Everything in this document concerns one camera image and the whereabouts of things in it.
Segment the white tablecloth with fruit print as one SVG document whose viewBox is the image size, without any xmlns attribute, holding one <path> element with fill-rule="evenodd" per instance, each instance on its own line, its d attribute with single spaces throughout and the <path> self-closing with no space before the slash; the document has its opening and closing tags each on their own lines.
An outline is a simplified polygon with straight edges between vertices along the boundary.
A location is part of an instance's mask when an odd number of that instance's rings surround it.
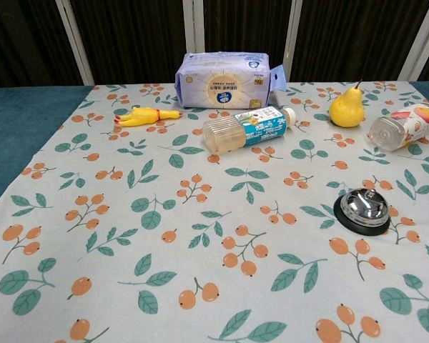
<svg viewBox="0 0 429 343">
<path fill-rule="evenodd" d="M 202 125 L 230 110 L 114 124 L 175 109 L 171 84 L 0 89 L 0 343 L 429 343 L 429 135 L 367 138 L 426 97 L 367 82 L 342 129 L 347 88 L 288 84 L 288 133 L 223 155 Z M 388 203 L 379 236 L 334 215 L 359 188 Z"/>
</svg>

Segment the silver desk bell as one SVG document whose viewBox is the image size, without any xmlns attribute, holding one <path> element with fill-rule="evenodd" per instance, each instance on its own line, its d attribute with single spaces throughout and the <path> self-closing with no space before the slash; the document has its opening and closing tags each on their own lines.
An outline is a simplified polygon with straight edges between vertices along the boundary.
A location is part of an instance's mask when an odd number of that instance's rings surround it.
<svg viewBox="0 0 429 343">
<path fill-rule="evenodd" d="M 339 196 L 333 211 L 345 228 L 364 236 L 379 236 L 390 226 L 388 203 L 374 189 L 353 189 Z"/>
</svg>

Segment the clear bottle with teal label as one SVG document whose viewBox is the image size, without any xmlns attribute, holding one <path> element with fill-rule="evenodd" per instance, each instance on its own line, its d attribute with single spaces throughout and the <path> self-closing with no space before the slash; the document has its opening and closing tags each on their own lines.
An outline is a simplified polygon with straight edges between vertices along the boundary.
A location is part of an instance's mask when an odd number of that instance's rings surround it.
<svg viewBox="0 0 429 343">
<path fill-rule="evenodd" d="M 221 119 L 202 126 L 204 143 L 213 154 L 224 154 L 283 136 L 297 121 L 291 108 L 268 106 Z"/>
</svg>

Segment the yellow rubber chicken toy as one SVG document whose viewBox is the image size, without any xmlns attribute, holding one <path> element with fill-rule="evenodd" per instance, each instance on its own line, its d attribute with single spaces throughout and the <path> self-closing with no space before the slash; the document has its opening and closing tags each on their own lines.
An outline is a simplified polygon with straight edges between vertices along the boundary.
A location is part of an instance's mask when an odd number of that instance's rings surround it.
<svg viewBox="0 0 429 343">
<path fill-rule="evenodd" d="M 147 107 L 134 107 L 128 114 L 116 115 L 114 123 L 119 126 L 142 126 L 164 119 L 178 119 L 182 113 L 175 110 L 161 110 Z"/>
</svg>

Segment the purple tissue pack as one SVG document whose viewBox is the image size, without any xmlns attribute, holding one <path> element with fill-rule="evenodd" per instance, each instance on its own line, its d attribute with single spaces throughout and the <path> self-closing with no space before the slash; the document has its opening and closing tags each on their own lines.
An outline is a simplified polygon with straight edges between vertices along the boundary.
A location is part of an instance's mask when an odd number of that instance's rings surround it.
<svg viewBox="0 0 429 343">
<path fill-rule="evenodd" d="M 271 91 L 285 91 L 286 79 L 266 53 L 219 51 L 185 54 L 174 87 L 182 107 L 256 109 Z"/>
</svg>

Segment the yellow pear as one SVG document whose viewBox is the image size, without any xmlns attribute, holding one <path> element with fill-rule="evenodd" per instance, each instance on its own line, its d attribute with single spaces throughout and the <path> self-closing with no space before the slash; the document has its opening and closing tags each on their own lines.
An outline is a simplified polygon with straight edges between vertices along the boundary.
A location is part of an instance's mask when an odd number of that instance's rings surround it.
<svg viewBox="0 0 429 343">
<path fill-rule="evenodd" d="M 360 83 L 361 81 L 331 103 L 329 115 L 335 125 L 350 128 L 359 125 L 365 119 Z"/>
</svg>

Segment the clear bottle with peach label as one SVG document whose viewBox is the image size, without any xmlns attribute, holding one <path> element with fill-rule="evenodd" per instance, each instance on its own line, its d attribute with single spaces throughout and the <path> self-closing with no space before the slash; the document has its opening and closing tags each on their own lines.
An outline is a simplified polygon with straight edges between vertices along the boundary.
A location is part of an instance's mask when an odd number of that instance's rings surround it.
<svg viewBox="0 0 429 343">
<path fill-rule="evenodd" d="M 429 133 L 429 104 L 419 103 L 377 118 L 367 137 L 387 151 L 395 151 Z"/>
</svg>

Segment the white partition frame post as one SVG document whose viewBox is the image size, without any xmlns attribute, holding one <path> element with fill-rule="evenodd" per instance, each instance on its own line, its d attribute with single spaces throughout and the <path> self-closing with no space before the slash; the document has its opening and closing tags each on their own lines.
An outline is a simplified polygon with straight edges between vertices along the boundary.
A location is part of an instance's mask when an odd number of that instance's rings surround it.
<svg viewBox="0 0 429 343">
<path fill-rule="evenodd" d="M 204 2 L 182 0 L 184 36 L 187 53 L 205 53 Z"/>
<path fill-rule="evenodd" d="M 290 16 L 287 27 L 287 35 L 285 42 L 285 50 L 283 55 L 283 68 L 285 71 L 286 80 L 289 81 L 292 71 L 292 63 L 295 53 L 297 34 L 300 25 L 300 15 L 302 11 L 303 0 L 292 0 L 290 8 Z"/>
<path fill-rule="evenodd" d="M 95 81 L 85 52 L 77 20 L 70 0 L 55 0 L 77 68 L 85 86 L 94 86 Z"/>
<path fill-rule="evenodd" d="M 398 81 L 417 81 L 429 58 L 429 9 L 415 36 Z"/>
</svg>

